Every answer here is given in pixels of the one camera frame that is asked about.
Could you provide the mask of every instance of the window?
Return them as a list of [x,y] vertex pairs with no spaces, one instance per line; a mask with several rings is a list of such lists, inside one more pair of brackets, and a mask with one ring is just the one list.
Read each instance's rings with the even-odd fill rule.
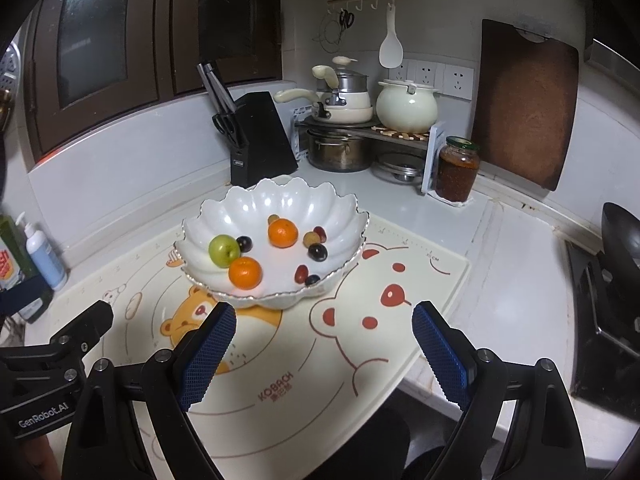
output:
[[26,53],[34,157],[145,105],[202,88],[282,77],[280,0],[42,0]]

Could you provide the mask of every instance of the textured blue pad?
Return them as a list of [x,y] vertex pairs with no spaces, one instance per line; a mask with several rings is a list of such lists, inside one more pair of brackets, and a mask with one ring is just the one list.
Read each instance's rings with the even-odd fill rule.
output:
[[192,404],[200,402],[216,373],[216,369],[225,356],[226,349],[236,333],[236,311],[229,304],[218,304],[225,311],[213,326],[208,337],[185,366],[180,378],[178,403],[184,412]]
[[466,392],[466,368],[421,303],[414,308],[412,328],[445,396],[449,402],[455,402],[464,411],[470,402]]

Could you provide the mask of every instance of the knife block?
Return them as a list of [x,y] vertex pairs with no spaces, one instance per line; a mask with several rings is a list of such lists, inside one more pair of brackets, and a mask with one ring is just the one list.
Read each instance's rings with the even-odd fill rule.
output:
[[268,92],[249,92],[236,100],[239,147],[231,150],[231,184],[250,187],[263,178],[298,169],[289,138]]

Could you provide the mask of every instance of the green jar lid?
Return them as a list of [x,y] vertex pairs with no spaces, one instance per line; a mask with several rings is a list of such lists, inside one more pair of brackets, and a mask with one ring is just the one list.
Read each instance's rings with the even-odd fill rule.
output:
[[470,152],[477,152],[480,149],[480,146],[464,137],[449,136],[447,144],[459,150],[469,150]]

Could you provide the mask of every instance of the stove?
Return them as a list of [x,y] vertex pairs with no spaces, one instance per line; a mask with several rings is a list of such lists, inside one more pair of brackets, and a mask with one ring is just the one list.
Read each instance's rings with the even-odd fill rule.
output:
[[576,326],[570,393],[640,422],[640,304],[619,293],[603,253],[567,249]]

